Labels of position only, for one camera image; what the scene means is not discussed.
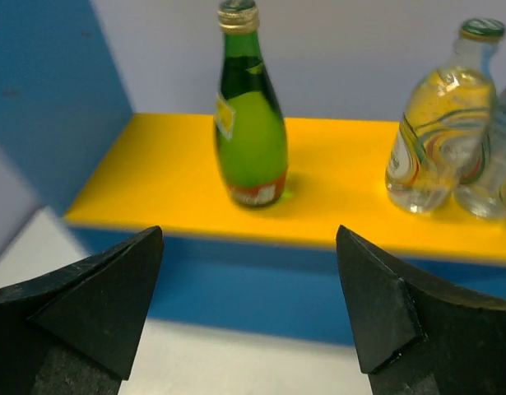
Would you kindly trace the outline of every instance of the green glass bottle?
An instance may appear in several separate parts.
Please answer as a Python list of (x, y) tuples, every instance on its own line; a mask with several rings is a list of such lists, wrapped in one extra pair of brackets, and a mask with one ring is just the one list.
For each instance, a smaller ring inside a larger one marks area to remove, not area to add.
[(284, 190), (287, 138), (258, 43), (258, 9), (254, 0), (226, 0), (218, 15), (225, 45), (215, 114), (221, 176), (236, 202), (266, 206)]

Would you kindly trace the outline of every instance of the blue panel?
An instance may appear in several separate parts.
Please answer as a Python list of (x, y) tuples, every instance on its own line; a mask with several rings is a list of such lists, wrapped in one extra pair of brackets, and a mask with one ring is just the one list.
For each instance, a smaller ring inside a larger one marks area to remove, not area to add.
[(0, 145), (59, 214), (131, 116), (88, 0), (0, 0)]
[[(98, 252), (128, 234), (74, 230)], [(462, 286), (506, 299), (506, 268), (413, 261)], [(334, 252), (165, 237), (150, 316), (352, 345)]]

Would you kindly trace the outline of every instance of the green bottle cap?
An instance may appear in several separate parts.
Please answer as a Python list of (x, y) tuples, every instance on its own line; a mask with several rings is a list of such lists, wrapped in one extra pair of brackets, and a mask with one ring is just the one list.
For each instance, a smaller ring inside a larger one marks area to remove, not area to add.
[(220, 28), (230, 35), (246, 35), (260, 26), (254, 0), (225, 0), (218, 8)]
[(506, 26), (495, 19), (472, 18), (462, 23), (459, 33), (469, 40), (495, 43), (505, 36)]

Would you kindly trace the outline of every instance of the yellow shelf surface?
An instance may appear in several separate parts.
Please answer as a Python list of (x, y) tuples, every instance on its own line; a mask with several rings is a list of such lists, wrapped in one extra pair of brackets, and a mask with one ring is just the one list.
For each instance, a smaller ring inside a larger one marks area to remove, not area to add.
[(452, 199), (425, 216), (388, 201), (383, 176), (397, 123), (288, 118), (286, 126), (290, 172), (272, 207), (248, 210), (229, 199), (212, 116), (137, 114), (65, 218), (329, 249), (342, 224), (392, 253), (506, 263), (506, 223), (476, 219)]

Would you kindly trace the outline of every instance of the transparent bottle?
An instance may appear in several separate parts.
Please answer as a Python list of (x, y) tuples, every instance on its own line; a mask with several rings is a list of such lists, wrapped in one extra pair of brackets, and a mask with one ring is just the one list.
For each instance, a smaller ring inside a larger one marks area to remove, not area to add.
[(216, 98), (216, 155), (230, 196), (248, 207), (282, 194), (287, 173), (284, 118), (258, 43), (254, 0), (227, 0), (218, 11), (224, 62)]
[(494, 122), (487, 134), (476, 165), (475, 177), (456, 189), (457, 203), (475, 216), (506, 219), (506, 89), (499, 96)]
[(397, 206), (432, 211), (459, 183), (492, 119), (489, 63), (504, 34), (499, 21), (463, 22), (454, 55), (412, 91), (386, 169), (388, 196)]

